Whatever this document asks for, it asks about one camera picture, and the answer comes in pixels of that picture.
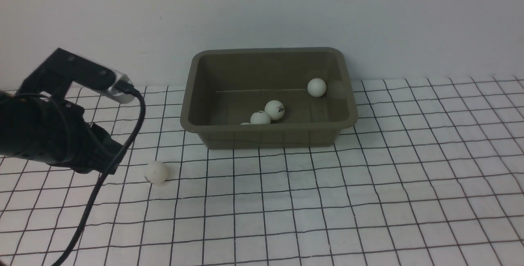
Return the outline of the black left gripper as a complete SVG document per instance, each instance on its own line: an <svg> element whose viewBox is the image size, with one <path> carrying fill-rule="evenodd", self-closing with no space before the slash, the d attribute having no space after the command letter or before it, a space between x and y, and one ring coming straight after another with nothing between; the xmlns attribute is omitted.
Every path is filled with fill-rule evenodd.
<svg viewBox="0 0 524 266"><path fill-rule="evenodd" d="M67 100L39 99L39 161L80 174L102 173L123 147L104 128L84 120L84 107Z"/></svg>

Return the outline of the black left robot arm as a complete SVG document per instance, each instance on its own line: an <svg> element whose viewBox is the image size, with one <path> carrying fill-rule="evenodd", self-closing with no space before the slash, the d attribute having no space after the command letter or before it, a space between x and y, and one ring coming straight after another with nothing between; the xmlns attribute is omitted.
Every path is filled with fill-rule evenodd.
<svg viewBox="0 0 524 266"><path fill-rule="evenodd" d="M0 151L3 156L65 167L80 174L109 170L122 145L104 128L88 124L85 110L64 99L44 100L1 92Z"/></svg>

